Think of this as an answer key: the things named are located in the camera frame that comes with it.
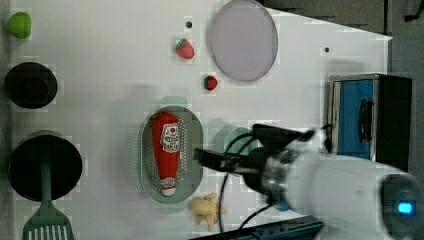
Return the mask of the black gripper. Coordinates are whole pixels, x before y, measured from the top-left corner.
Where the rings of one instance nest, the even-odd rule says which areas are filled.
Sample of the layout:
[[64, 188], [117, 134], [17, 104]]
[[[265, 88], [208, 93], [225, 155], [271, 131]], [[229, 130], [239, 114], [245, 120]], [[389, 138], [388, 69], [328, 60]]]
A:
[[262, 146], [241, 153], [219, 153], [196, 148], [194, 159], [203, 167], [241, 174], [246, 185], [269, 197], [283, 197], [288, 188], [289, 167], [315, 134], [255, 124], [252, 136]]

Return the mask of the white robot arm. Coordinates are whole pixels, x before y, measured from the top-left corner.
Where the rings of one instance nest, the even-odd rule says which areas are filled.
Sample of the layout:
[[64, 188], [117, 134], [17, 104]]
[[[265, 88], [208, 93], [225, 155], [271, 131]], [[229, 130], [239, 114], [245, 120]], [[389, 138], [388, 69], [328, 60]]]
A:
[[400, 169], [331, 154], [323, 129], [298, 132], [255, 124], [261, 146], [244, 155], [197, 148], [204, 167], [241, 175], [270, 205], [325, 224], [320, 240], [412, 240], [423, 228], [423, 189]]

